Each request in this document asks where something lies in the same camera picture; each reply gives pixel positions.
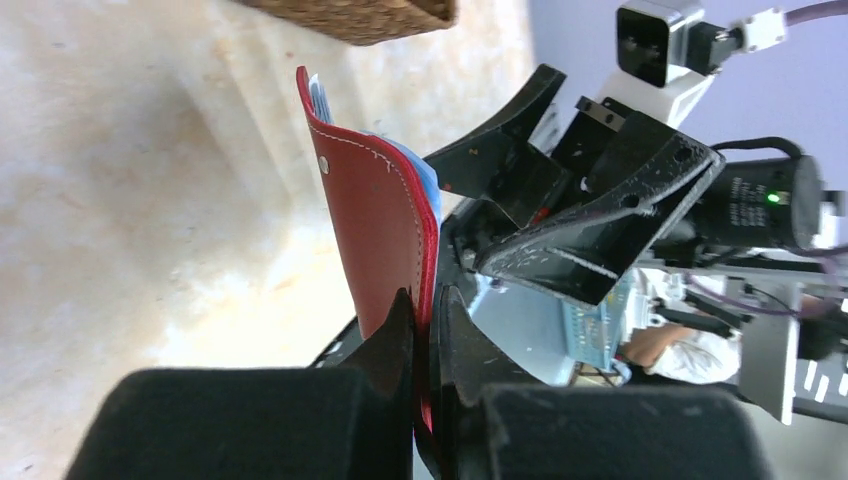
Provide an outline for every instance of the camera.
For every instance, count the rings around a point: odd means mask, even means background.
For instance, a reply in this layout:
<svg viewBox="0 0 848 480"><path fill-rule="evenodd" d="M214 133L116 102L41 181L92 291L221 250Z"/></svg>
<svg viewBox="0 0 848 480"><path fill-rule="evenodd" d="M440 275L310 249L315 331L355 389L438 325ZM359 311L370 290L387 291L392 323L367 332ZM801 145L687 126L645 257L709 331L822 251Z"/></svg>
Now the camera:
<svg viewBox="0 0 848 480"><path fill-rule="evenodd" d="M685 74L691 28L704 18L693 0L631 0L616 12L618 66L663 88Z"/></svg>

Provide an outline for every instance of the wallet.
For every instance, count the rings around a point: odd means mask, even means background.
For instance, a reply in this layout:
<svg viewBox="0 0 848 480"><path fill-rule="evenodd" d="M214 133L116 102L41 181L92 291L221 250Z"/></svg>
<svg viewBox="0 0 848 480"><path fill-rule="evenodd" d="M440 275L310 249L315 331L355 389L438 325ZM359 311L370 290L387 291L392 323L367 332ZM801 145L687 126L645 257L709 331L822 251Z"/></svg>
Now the wallet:
<svg viewBox="0 0 848 480"><path fill-rule="evenodd" d="M363 338L380 328L401 288L412 297L416 333L427 335L439 225L419 170L395 144L333 125L327 106L313 103L305 67L297 87Z"/></svg>

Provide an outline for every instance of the beige tabletop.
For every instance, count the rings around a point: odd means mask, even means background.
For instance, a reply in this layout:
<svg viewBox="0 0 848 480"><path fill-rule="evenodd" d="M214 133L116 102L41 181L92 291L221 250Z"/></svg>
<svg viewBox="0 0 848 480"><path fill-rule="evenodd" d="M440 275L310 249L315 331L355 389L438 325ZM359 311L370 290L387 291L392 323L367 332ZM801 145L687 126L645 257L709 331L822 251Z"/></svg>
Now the beige tabletop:
<svg viewBox="0 0 848 480"><path fill-rule="evenodd" d="M353 309L295 68L426 154L532 72L525 2L460 7L352 48L223 0L0 4L0 478L60 477L133 370L330 341Z"/></svg>

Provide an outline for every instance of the black cylinder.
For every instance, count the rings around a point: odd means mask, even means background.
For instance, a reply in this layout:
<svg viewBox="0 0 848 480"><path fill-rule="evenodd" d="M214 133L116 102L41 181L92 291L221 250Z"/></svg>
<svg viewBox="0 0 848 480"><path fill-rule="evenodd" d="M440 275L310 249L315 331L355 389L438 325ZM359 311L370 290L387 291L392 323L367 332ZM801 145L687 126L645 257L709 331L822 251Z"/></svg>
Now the black cylinder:
<svg viewBox="0 0 848 480"><path fill-rule="evenodd" d="M813 157L733 162L690 219L708 245L807 249L819 231L821 198Z"/></svg>

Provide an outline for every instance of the wooden basket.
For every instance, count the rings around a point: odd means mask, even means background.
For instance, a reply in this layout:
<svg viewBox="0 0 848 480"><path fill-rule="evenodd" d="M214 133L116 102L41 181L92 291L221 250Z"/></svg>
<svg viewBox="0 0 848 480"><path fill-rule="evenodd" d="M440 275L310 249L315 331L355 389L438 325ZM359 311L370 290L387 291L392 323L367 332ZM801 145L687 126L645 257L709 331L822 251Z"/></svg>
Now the wooden basket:
<svg viewBox="0 0 848 480"><path fill-rule="evenodd" d="M241 0L357 46L451 27L456 0Z"/></svg>

